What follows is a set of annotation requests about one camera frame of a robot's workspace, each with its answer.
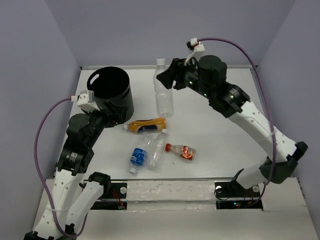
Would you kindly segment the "large clear plastic bottle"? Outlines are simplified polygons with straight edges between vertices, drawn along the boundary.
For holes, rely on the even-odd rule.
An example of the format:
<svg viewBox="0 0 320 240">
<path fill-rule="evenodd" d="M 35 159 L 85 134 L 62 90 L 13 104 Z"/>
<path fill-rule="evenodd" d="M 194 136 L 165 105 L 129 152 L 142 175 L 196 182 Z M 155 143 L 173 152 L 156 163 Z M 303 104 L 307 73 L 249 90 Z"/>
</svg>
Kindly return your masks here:
<svg viewBox="0 0 320 240">
<path fill-rule="evenodd" d="M 166 59 L 156 59 L 156 70 L 153 76 L 156 111 L 159 117 L 171 118 L 174 115 L 173 93 L 157 79 L 157 76 L 166 70 Z"/>
</svg>

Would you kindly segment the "orange juice bottle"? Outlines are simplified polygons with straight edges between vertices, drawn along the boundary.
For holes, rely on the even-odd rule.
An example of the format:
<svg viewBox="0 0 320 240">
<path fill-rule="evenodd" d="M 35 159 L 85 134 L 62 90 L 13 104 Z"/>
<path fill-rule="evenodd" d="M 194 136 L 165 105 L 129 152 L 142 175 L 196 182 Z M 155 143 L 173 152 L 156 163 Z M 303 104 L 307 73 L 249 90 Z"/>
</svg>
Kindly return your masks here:
<svg viewBox="0 0 320 240">
<path fill-rule="evenodd" d="M 129 124 L 125 124 L 123 128 L 132 133 L 162 131 L 166 128 L 166 119 L 158 117 L 149 120 L 135 120 Z"/>
</svg>

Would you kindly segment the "blue label clear bottle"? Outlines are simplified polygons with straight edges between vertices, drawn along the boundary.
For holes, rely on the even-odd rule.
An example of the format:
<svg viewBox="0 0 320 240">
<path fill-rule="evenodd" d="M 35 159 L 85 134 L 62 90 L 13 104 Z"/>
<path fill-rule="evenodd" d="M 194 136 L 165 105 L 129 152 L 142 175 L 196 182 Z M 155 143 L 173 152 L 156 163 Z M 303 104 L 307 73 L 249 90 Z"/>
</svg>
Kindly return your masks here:
<svg viewBox="0 0 320 240">
<path fill-rule="evenodd" d="M 139 169 L 143 167 L 144 163 L 148 159 L 152 143 L 153 137 L 151 133 L 144 132 L 141 134 L 129 160 L 129 172 L 131 174 L 137 174 Z"/>
</svg>

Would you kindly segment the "clear bottle white cap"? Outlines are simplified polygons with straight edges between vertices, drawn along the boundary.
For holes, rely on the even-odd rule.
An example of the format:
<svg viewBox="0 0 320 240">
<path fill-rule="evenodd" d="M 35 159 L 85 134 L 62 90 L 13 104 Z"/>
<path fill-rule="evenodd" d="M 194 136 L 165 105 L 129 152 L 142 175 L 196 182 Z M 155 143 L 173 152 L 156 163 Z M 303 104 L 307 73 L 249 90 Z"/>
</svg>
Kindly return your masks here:
<svg viewBox="0 0 320 240">
<path fill-rule="evenodd" d="M 153 141 L 153 145 L 151 147 L 151 152 L 149 155 L 147 167 L 151 170 L 156 170 L 158 167 L 158 163 L 161 160 L 163 155 L 163 151 L 165 150 L 165 146 L 167 144 L 167 136 L 168 130 L 163 129 L 161 133 L 157 135 L 157 137 Z"/>
</svg>

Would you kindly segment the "red cap bottle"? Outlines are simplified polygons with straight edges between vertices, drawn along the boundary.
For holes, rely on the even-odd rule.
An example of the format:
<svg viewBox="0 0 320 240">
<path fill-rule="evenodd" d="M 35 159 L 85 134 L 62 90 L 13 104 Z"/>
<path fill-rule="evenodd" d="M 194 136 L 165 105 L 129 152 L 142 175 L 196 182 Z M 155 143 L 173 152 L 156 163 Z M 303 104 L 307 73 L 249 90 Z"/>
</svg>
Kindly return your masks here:
<svg viewBox="0 0 320 240">
<path fill-rule="evenodd" d="M 184 159 L 184 160 L 188 160 L 188 161 L 192 161 L 195 154 L 196 154 L 196 150 L 190 146 L 187 145 L 173 145 L 170 143 L 167 143 L 165 145 L 165 151 L 168 153 L 173 153 L 175 154 L 177 157 Z"/>
</svg>

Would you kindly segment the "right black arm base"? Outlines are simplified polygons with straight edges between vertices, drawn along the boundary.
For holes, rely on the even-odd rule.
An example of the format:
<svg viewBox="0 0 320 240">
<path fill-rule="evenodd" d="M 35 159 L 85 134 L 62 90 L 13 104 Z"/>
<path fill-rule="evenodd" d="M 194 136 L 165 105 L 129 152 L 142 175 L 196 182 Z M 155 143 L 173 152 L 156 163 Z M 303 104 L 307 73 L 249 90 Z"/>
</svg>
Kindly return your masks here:
<svg viewBox="0 0 320 240">
<path fill-rule="evenodd" d="M 218 181 L 214 183 L 214 196 L 217 210 L 258 209 L 263 210 L 261 191 L 258 185 L 249 189 L 236 186 L 230 181 Z"/>
</svg>

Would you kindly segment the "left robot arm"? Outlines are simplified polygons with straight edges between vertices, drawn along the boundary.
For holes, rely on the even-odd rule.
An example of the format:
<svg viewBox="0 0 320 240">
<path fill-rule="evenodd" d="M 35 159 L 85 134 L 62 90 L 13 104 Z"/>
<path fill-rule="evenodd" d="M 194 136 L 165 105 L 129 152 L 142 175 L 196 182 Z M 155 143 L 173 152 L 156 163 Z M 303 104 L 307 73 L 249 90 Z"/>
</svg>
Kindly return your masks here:
<svg viewBox="0 0 320 240">
<path fill-rule="evenodd" d="M 111 177 L 92 173 L 81 194 L 74 199 L 88 166 L 94 156 L 93 146 L 105 128 L 125 122 L 127 107 L 106 102 L 90 111 L 89 104 L 82 113 L 68 121 L 67 138 L 56 164 L 54 184 L 48 188 L 42 173 L 38 173 L 48 196 L 46 208 L 34 230 L 25 234 L 26 240 L 75 240 L 83 232 L 87 215 L 96 200 L 111 191 Z"/>
</svg>

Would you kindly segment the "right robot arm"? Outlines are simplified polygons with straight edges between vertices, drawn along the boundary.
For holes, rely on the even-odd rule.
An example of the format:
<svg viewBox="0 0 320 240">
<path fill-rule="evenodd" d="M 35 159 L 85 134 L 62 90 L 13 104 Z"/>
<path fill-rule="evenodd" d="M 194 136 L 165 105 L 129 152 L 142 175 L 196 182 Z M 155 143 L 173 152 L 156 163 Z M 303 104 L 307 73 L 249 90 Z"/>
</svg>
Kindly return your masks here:
<svg viewBox="0 0 320 240">
<path fill-rule="evenodd" d="M 308 145 L 286 137 L 257 109 L 239 86 L 227 82 L 227 65 L 219 57 L 205 55 L 199 60 L 175 58 L 169 68 L 156 75 L 166 89 L 191 90 L 208 99 L 209 105 L 243 129 L 267 154 L 266 160 L 239 170 L 230 183 L 235 196 L 242 196 L 253 186 L 281 184 L 292 176 Z"/>
</svg>

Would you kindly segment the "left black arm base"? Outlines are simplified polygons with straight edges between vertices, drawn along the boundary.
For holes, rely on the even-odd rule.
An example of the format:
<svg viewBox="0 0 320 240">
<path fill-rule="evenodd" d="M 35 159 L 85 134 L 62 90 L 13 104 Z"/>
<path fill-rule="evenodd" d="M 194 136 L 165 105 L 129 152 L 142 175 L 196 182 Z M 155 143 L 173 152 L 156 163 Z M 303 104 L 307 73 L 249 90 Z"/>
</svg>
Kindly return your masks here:
<svg viewBox="0 0 320 240">
<path fill-rule="evenodd" d="M 124 181 L 112 181 L 109 192 L 95 201 L 91 210 L 124 211 L 127 209 L 128 184 Z"/>
</svg>

